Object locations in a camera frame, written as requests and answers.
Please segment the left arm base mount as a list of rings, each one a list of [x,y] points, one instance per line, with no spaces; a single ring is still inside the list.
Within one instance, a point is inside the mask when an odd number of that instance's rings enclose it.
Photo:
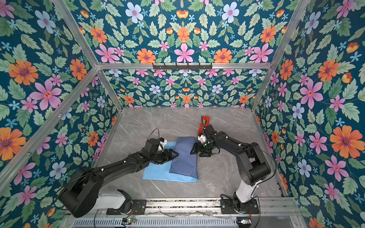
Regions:
[[[121,201],[116,208],[109,208],[106,211],[107,215],[144,215],[147,205],[146,199],[133,199],[126,191],[118,189],[116,192]]]

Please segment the aluminium left side bar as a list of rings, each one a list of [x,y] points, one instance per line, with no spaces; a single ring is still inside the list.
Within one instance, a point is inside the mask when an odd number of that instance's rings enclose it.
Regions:
[[[61,102],[59,107],[52,113],[44,124],[36,131],[36,133],[27,141],[22,149],[15,155],[13,159],[1,171],[1,194],[7,189],[13,179],[17,176],[21,168],[23,168],[30,157],[36,152],[39,146],[66,114],[72,104],[81,96],[81,92],[92,82],[98,72],[97,67],[91,68],[84,79],[71,91],[71,93]]]

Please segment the red tape dispenser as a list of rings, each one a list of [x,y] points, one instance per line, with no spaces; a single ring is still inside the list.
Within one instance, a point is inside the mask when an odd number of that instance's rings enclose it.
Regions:
[[[210,117],[201,116],[201,122],[200,122],[200,126],[199,126],[199,130],[198,130],[197,135],[203,134],[205,127],[208,126],[209,123],[210,123]]]

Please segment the aluminium horizontal back bar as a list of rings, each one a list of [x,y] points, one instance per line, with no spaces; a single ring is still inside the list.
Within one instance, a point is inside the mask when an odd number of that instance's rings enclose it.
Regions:
[[[187,63],[187,64],[132,64],[132,63],[100,63],[97,68],[101,70],[110,69],[153,69],[153,70],[209,70],[209,69],[271,69],[271,63]]]

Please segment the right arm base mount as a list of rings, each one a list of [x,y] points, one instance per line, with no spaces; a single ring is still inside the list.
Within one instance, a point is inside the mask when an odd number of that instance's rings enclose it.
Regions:
[[[258,201],[254,198],[241,202],[239,198],[221,194],[221,214],[260,214]]]

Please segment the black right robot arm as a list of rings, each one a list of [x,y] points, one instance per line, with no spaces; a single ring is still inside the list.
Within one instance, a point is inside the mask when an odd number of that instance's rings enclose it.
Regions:
[[[197,140],[191,154],[211,157],[213,150],[218,149],[225,150],[236,158],[241,183],[233,198],[241,204],[253,199],[258,185],[265,182],[271,174],[270,163],[255,142],[238,141],[223,131],[217,132],[212,125],[204,127]]]

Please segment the aluminium corner frame post left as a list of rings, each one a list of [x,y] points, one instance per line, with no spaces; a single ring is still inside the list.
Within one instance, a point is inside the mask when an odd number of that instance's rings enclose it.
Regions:
[[[107,79],[105,72],[99,67],[100,63],[97,60],[93,50],[91,49],[90,45],[87,43],[85,36],[82,34],[79,25],[77,24],[76,20],[74,19],[71,11],[69,10],[67,4],[64,1],[53,1],[56,9],[58,10],[59,14],[61,15],[62,19],[66,23],[68,29],[74,36],[76,42],[78,43],[79,47],[81,48],[82,52],[85,54],[87,60],[90,63],[91,70],[97,71],[97,76],[101,80],[103,86],[105,87],[106,91],[108,92],[110,98],[112,99],[116,109],[121,112],[122,106],[115,93],[110,81]]]

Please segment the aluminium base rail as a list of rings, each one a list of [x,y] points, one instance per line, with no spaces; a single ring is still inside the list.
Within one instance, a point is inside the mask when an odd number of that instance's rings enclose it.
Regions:
[[[251,214],[221,214],[221,198],[149,198],[144,215],[166,216],[249,216]],[[254,216],[300,216],[301,212],[293,197],[255,197],[258,201],[260,214]],[[112,208],[111,205],[93,208],[86,212],[72,213],[74,217],[81,218],[92,212],[105,212]]]

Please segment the aluminium corner frame post right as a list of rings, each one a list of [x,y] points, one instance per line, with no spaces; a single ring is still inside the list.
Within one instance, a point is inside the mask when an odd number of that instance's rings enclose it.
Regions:
[[[298,1],[297,6],[293,12],[293,15],[288,23],[286,33],[283,35],[283,38],[279,43],[278,49],[276,50],[275,55],[273,56],[271,68],[266,73],[265,78],[263,79],[262,84],[256,94],[255,101],[251,107],[251,111],[253,114],[255,113],[256,108],[258,107],[261,99],[263,98],[264,92],[269,85],[270,78],[275,73],[275,70],[279,65],[280,59],[283,57],[287,45],[289,44],[309,3],[310,1],[307,0]]]

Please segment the black hook rail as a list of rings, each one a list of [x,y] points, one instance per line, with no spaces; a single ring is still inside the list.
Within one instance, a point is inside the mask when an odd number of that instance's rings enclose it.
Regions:
[[[213,69],[212,64],[187,63],[187,64],[152,64],[154,70],[210,70]]]

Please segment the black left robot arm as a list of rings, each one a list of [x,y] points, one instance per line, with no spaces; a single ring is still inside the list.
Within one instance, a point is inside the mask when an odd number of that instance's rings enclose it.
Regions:
[[[100,209],[113,209],[129,214],[132,210],[132,198],[129,194],[124,190],[100,193],[100,189],[123,176],[143,170],[151,163],[160,165],[178,157],[178,152],[165,148],[166,143],[163,138],[148,139],[140,151],[120,161],[77,170],[60,193],[60,202],[75,218]]]

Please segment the aluminium corner frame post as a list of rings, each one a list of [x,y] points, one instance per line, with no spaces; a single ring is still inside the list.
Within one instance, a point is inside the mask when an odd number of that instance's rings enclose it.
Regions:
[[[273,56],[271,68],[266,73],[265,78],[263,79],[262,84],[256,94],[255,101],[251,107],[251,111],[253,114],[255,113],[256,108],[258,107],[261,99],[263,98],[264,92],[269,85],[270,78],[275,73],[275,70],[279,65],[280,59],[283,57],[287,45],[289,44],[309,3],[310,1],[307,0],[298,1],[297,6],[293,12],[293,15],[288,23],[286,33],[283,35],[283,38],[279,43],[278,49],[276,50],[275,55]]]
[[[76,42],[78,43],[79,47],[81,48],[82,52],[85,54],[87,60],[90,63],[91,70],[97,71],[97,76],[101,80],[103,86],[105,87],[106,91],[108,92],[110,98],[112,99],[116,109],[121,112],[122,106],[115,93],[110,81],[107,79],[105,72],[99,67],[100,63],[97,60],[93,50],[91,49],[90,45],[87,43],[85,36],[82,34],[79,25],[77,24],[76,20],[74,19],[71,11],[69,10],[67,4],[64,1],[53,1],[56,9],[58,10],[59,14],[61,15],[62,19],[66,23],[68,29],[74,36]]]

